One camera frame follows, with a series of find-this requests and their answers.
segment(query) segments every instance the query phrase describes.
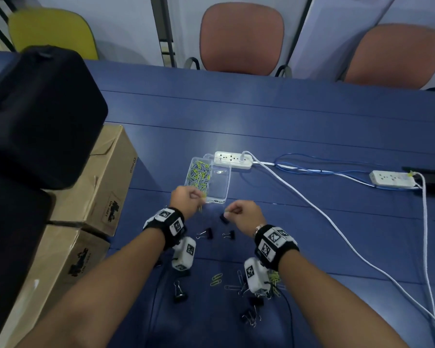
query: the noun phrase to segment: forearm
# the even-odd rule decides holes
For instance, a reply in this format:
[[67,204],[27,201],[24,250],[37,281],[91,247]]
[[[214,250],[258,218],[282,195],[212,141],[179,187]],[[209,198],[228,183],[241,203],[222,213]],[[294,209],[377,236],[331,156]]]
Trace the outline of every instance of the forearm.
[[73,286],[18,348],[105,347],[139,296],[164,245],[161,230],[143,231]]
[[371,307],[298,251],[284,254],[279,273],[324,348],[408,347]]

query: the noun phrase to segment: clear plastic box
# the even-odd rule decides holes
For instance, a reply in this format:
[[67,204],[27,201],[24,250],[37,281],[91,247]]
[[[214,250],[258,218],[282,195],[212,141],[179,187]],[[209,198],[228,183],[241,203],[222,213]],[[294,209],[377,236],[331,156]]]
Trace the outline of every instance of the clear plastic box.
[[[200,163],[204,165],[209,165],[209,173],[208,169],[203,167],[202,171],[205,175],[206,186],[204,183],[201,183],[200,186],[197,186],[194,182],[190,181],[190,176],[196,174],[193,169],[197,167]],[[218,203],[224,204],[227,199],[227,193],[229,191],[229,184],[231,183],[231,165],[228,164],[219,164],[219,166],[214,164],[214,154],[206,154],[204,157],[194,157],[191,159],[190,167],[187,173],[185,186],[196,186],[200,190],[206,193],[206,202],[207,203]]]

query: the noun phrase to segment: white power strip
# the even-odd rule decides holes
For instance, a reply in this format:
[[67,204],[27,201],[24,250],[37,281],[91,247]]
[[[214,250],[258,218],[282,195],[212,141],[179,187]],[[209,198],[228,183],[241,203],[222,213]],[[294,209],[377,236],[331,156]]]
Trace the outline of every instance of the white power strip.
[[406,172],[372,171],[369,176],[376,186],[394,188],[412,188],[416,181]]
[[216,165],[225,163],[231,165],[232,168],[249,170],[253,166],[253,158],[251,155],[245,154],[244,160],[240,161],[240,156],[242,156],[240,152],[216,151],[214,153],[214,163]]

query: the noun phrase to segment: cardboard box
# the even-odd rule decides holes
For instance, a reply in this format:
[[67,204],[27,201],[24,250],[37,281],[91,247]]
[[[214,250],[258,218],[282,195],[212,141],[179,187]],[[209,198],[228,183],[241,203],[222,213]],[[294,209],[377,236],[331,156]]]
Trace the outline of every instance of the cardboard box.
[[84,274],[101,262],[109,243],[77,228],[49,225],[0,333],[0,348],[12,348]]
[[137,159],[124,128],[104,125],[75,185],[46,191],[55,200],[50,223],[113,236]]

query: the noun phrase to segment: chair backrest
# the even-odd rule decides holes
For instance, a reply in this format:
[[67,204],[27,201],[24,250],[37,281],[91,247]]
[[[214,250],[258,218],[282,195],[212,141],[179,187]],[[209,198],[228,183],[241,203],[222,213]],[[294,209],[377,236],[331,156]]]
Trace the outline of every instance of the chair backrest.
[[13,45],[22,51],[31,45],[53,45],[98,60],[95,40],[87,22],[78,14],[55,8],[28,8],[12,13],[8,27]]
[[207,70],[269,75],[279,61],[283,18],[245,2],[212,5],[201,21],[200,56]]
[[435,73],[435,30],[383,24],[364,35],[345,82],[420,89]]

